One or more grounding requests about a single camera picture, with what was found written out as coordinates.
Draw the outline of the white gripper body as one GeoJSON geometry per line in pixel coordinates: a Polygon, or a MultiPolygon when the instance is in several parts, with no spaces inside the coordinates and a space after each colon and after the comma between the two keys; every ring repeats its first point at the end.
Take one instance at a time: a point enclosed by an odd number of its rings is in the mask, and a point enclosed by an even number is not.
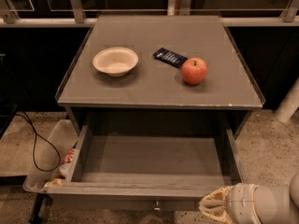
{"type": "Polygon", "coordinates": [[[227,212],[234,224],[259,224],[255,211],[254,184],[237,184],[232,187],[227,198],[227,212]]]}

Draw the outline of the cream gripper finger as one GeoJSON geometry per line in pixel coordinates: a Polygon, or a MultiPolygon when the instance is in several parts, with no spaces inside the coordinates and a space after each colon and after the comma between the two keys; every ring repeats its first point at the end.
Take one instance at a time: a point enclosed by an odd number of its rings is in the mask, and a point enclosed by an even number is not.
{"type": "Polygon", "coordinates": [[[230,193],[232,186],[216,189],[208,194],[204,200],[210,203],[225,203],[226,197],[230,193]]]}
{"type": "Polygon", "coordinates": [[[202,200],[199,203],[199,210],[203,215],[214,221],[218,221],[222,224],[233,224],[233,221],[224,206],[224,201],[202,200]]]}

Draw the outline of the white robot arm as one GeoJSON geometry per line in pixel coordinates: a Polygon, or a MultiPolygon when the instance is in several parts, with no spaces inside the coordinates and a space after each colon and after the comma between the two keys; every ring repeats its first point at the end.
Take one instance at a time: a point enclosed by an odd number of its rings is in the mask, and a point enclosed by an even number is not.
{"type": "Polygon", "coordinates": [[[216,189],[200,201],[199,210],[223,224],[299,224],[299,174],[290,185],[216,189]]]}

